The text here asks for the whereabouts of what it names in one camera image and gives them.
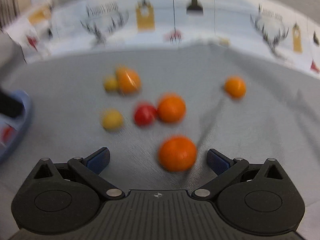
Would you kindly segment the orange kumquat front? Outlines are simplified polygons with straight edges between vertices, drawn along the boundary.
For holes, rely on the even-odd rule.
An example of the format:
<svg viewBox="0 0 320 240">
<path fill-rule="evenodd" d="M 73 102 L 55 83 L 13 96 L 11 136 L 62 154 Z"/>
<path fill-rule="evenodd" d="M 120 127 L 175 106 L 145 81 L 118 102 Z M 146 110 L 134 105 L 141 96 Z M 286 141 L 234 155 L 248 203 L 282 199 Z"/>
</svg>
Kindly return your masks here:
<svg viewBox="0 0 320 240">
<path fill-rule="evenodd" d="M 161 144 L 157 158 L 165 170 L 183 172 L 195 164 L 197 148 L 188 137 L 173 136 Z"/>
</svg>

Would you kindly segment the light blue plastic plate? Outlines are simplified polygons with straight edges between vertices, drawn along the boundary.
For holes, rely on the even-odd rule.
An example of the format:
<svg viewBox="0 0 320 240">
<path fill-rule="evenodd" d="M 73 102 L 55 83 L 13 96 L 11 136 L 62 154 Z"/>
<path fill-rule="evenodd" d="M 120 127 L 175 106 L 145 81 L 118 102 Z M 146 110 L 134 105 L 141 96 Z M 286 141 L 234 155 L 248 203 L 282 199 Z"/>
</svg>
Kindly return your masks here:
<svg viewBox="0 0 320 240">
<path fill-rule="evenodd" d="M 4 115 L 1 115 L 1 133 L 3 128 L 7 126 L 11 126 L 16 130 L 15 135 L 11 138 L 9 142 L 4 144 L 1 140 L 1 162 L 3 162 L 5 159 L 8 158 L 10 154 L 12 154 L 17 145 L 20 143 L 24 133 L 26 132 L 30 124 L 33 111 L 31 98 L 26 92 L 22 90 L 18 90 L 18 96 L 21 98 L 24 105 L 23 115 L 17 119 L 11 119 Z"/>
</svg>

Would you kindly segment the yellow-green fruit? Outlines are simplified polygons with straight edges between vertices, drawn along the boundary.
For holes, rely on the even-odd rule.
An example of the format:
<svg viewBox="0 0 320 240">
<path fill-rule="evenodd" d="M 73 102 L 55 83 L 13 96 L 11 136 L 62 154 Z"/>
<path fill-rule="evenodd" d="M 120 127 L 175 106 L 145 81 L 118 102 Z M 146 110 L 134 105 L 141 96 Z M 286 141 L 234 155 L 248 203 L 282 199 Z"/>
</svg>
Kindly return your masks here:
<svg viewBox="0 0 320 240">
<path fill-rule="evenodd" d="M 122 128 L 124 118 L 122 114 L 116 109 L 107 109 L 104 111 L 101 124 L 107 131 L 116 131 Z"/>
<path fill-rule="evenodd" d="M 110 75 L 104 78 L 103 87 L 108 93 L 119 92 L 118 79 L 114 75 Z"/>
</svg>

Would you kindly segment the orange kumquat with stem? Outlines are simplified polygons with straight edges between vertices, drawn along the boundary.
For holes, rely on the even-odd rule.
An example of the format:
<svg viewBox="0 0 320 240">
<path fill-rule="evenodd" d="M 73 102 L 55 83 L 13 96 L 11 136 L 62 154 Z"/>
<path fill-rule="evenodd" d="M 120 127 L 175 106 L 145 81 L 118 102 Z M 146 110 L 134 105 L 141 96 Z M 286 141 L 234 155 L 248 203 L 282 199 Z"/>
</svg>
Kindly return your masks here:
<svg viewBox="0 0 320 240">
<path fill-rule="evenodd" d="M 119 90 L 122 94 L 127 95 L 140 91 L 141 80 L 135 70 L 124 66 L 117 67 L 116 78 Z"/>
</svg>

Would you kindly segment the deer print white cloth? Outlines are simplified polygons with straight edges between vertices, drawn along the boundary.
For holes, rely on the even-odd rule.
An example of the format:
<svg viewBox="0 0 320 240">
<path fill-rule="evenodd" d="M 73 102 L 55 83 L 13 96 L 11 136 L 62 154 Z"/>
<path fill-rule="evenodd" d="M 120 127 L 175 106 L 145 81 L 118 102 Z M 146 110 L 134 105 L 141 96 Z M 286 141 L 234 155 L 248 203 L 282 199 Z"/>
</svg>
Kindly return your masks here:
<svg viewBox="0 0 320 240">
<path fill-rule="evenodd" d="M 215 42 L 319 77 L 319 24 L 276 0 L 37 0 L 4 31 L 28 62 Z"/>
</svg>

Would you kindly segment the grey cloth mat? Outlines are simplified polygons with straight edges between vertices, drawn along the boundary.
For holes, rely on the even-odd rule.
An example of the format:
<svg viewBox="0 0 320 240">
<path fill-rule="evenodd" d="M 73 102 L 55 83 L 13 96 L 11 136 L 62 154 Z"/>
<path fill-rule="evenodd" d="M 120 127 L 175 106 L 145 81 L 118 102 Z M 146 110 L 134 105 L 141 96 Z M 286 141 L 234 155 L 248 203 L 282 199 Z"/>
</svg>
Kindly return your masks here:
<svg viewBox="0 0 320 240">
<path fill-rule="evenodd" d="M 81 54 L 1 75 L 33 104 L 31 126 L 1 165 L 1 237 L 10 204 L 42 157 L 111 152 L 102 176 L 129 189 L 193 190 L 213 178 L 208 149 L 279 160 L 306 204 L 299 231 L 319 236 L 319 81 L 217 45 Z"/>
</svg>

